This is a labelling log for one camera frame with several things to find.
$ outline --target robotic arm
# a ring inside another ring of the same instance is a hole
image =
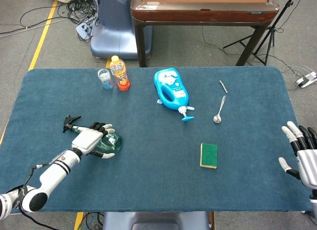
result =
[[[291,121],[282,130],[288,137],[297,159],[299,171],[291,168],[284,158],[278,159],[283,170],[301,180],[303,185],[311,189],[310,201],[317,216],[317,133],[311,127],[298,128]]]
[[[0,220],[6,218],[12,208],[22,208],[26,212],[37,212],[46,204],[50,194],[58,184],[80,162],[84,155],[92,154],[101,158],[110,158],[114,154],[104,154],[95,151],[97,143],[107,134],[114,133],[112,125],[94,123],[90,129],[81,132],[72,142],[72,148],[60,153],[52,162],[31,168],[31,173],[24,185],[0,194]],[[40,176],[41,187],[34,188],[27,185],[35,169],[49,166]]]

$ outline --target metal spoon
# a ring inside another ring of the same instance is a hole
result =
[[[219,124],[221,122],[221,117],[220,117],[220,111],[222,110],[222,107],[223,107],[223,104],[224,104],[224,101],[226,100],[226,96],[224,95],[223,98],[222,98],[222,101],[221,101],[221,105],[220,105],[220,109],[219,109],[219,112],[218,114],[216,114],[214,117],[213,117],[213,121],[217,124]]]

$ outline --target wooden table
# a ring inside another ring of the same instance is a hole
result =
[[[146,67],[147,25],[251,26],[255,30],[236,66],[243,66],[279,11],[277,0],[131,0],[140,67]]]

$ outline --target sponge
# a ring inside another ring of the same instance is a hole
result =
[[[200,146],[200,166],[216,169],[217,151],[217,145],[202,143]]]

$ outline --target floor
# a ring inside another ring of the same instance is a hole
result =
[[[287,0],[279,2],[283,7]],[[297,2],[298,0],[294,0],[294,5],[283,15],[282,22],[287,19]],[[24,12],[40,6],[50,7],[52,3],[52,0],[0,0],[0,32],[18,28],[19,19]],[[283,26],[284,32],[276,33],[275,47],[271,49],[271,55],[282,59],[288,65],[306,65],[317,69],[316,4],[317,0],[301,0]],[[49,12],[50,8],[34,11],[24,18],[23,23],[33,24],[47,19]],[[89,45],[78,40],[74,28],[74,24],[68,20],[50,25],[35,68],[105,67],[106,60],[93,57]],[[43,27],[2,38],[0,35],[0,133],[4,131],[10,117],[23,76],[28,71],[42,31]],[[204,27],[206,41],[219,47],[251,32],[251,28],[244,27]],[[154,34],[154,50],[152,57],[148,59],[148,66],[151,67],[233,66],[238,59],[238,55],[227,56],[217,48],[205,44],[201,36],[201,27],[157,26]],[[226,51],[241,53],[242,49],[240,45],[235,45]],[[252,58],[249,62],[252,65],[260,65],[253,62]],[[128,67],[138,67],[136,60],[127,60],[126,64]],[[284,67],[284,64],[274,57],[269,58],[268,64],[279,69]],[[295,79],[285,81],[294,83]],[[298,122],[317,128],[317,86],[310,85],[305,89],[291,90],[294,86],[286,85],[290,89],[289,95]],[[73,229],[76,219],[76,213],[36,213],[32,216],[40,222],[62,230]],[[12,215],[0,222],[1,230],[21,229],[22,226],[25,230],[43,229],[21,215]],[[300,212],[220,212],[216,213],[216,228],[310,230],[316,227],[307,215]]]

